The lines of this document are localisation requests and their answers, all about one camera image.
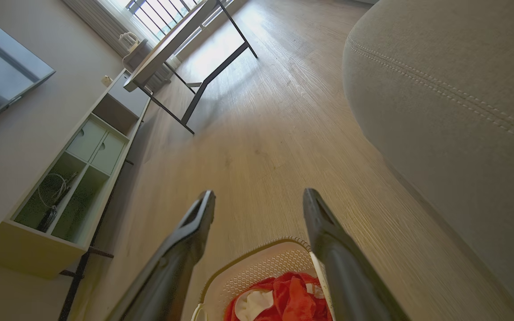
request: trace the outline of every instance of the wooden floor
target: wooden floor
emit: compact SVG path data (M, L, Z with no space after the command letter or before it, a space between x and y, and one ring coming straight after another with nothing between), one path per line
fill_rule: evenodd
M280 236L307 239L305 187L317 189L414 320L512 320L514 305L363 137L341 84L344 41L370 8L351 0L249 0L234 16L245 51L207 88L189 126L149 107L72 319L102 320L200 192L216 214L183 320L216 270ZM202 81L241 44L224 24L179 68ZM181 116L173 79L160 100Z

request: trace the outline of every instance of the sofa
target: sofa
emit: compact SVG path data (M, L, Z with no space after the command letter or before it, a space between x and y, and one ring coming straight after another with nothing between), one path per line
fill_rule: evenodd
M514 298L514 1L380 0L343 85L366 138Z

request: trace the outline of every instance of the table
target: table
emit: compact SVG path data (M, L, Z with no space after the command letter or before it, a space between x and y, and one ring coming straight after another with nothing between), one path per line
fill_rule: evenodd
M227 18L231 21L237 32L243 38L243 44L240 45L227 59L215 69L210 75L204 79L201 83L196 84L188 84L186 83L182 77L176 73L173 67L171 67L166 61L169 59L170 55L175 53L175 51L184 43L184 41L200 26L207 17L215 10L217 6L220 6L223 9L223 12L226 14ZM177 122L179 122L185 129L194 134L194 131L191 130L187 126L187 122L190 119L191 114L194 112L200 97L209 83L217 77L232 61L235 60L245 49L249 48L255 58L257 58L257 54L245 39L239 27L233 21L230 14L227 12L223 4L220 0L205 0L204 2L200 2L197 6L195 6L155 47L152 51L145 57L142 63L136 68L136 70L132 73L130 78L124 84L124 88L128 91L133 91L136 88L144 91L151 100L156 103L160 108L165 110L170 116L172 116ZM190 91L194 94L194 98L192 102L188 106L186 112L182 116L182 118L178 118L171 111L168 110L159 100L157 100L153 93L149 90L145 89L144 85L148 81L150 77L156 72L157 69L166 65L175 75L184 83L184 85L188 86ZM198 87L197 91L194 91L192 87Z

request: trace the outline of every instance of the basket rim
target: basket rim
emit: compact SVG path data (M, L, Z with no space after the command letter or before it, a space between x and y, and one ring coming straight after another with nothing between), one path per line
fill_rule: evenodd
M307 252L309 252L309 253L311 252L311 246L305 240L298 238L296 236L284 236L281 238L274 239L269 243L257 246L256 248L254 248L248 252L245 252L243 255L241 255L238 258L236 258L235 260L229 262L228 264L226 264L225 266L223 266L222 268L217 270L214 274L212 274L212 276L210 276L210 278L206 281L206 284L203 286L203 290L202 290L202 293L200 294L198 304L203 303L203 300L206 297L206 293L207 293L207 290L208 290L210 284L213 282L214 279L216 279L218 277L218 275L222 274L222 272L226 271L228 268L231 268L235 264L241 262L242 260L248 258L249 256L252 256L253 254L255 254L259 251L262 251L271 246L275 246L277 244L286 243L286 242L296 243L296 244L302 246Z

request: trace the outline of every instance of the black table frame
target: black table frame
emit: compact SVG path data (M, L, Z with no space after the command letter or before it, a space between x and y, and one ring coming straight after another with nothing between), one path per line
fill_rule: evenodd
M259 57L257 57L257 53L255 53L255 51L253 50L251 45L249 45L249 42L247 41L247 39L245 39L245 36L243 35L243 33L241 33L241 30L239 30L239 27L237 27L237 25L235 24L235 21L233 21L233 18L231 18L230 14L227 12L227 10L225 9L225 7L221 3L221 1L217 0L217 3L223 9L223 12L226 14L227 18L229 18L229 20L231 21L231 24L233 24L233 26L235 27L235 29L237 30L239 35L241 35L241 38L243 38L243 44L240 45L239 48L237 48L229 57L227 57L227 59L219 67L217 67L217 69L215 69L212 73L210 73L210 75L207 76L207 78L204 79L204 81L201 84L199 84L198 91L194 91L191 88L192 86L188 85L188 83L186 83L184 81L184 79L182 79L182 77L180 77L178 75L178 73L175 71L175 69L173 67L171 67L167 62L164 63L172 71L172 73L174 73L176 75L176 77L178 77L178 79L180 79L180 81L182 81L184 83L184 85L186 85L190 89L190 91L192 93L194 93L194 99L192 99L192 101L190 102L190 105L188 106L186 112L184 113L184 116L182 116L181 119L178 118L171 111L169 111L169 109L166 108L159 100L157 100L153 96L153 93L151 93L149 90L147 90L144 87L144 85L137 86L139 89L144 91L144 93L146 95L148 95L154 103L156 103L160 108L165 110L170 116L172 116L175 120L177 120L178 123L180 123L185 129L187 129L193 135L195 133L191 128L189 128L187 126L187 122L188 122L188 120L190 120L191 114L194 112L194 109L196 108L196 106L198 106L199 99L202 97L203 92L206 90L206 87L210 84L210 82L212 80L214 80L232 61L235 60L235 58L237 58L239 55L241 55L241 53L243 51L245 51L245 49L247 49L247 48L249 48L249 50L251 50L251 52L253 53L255 58L259 58Z

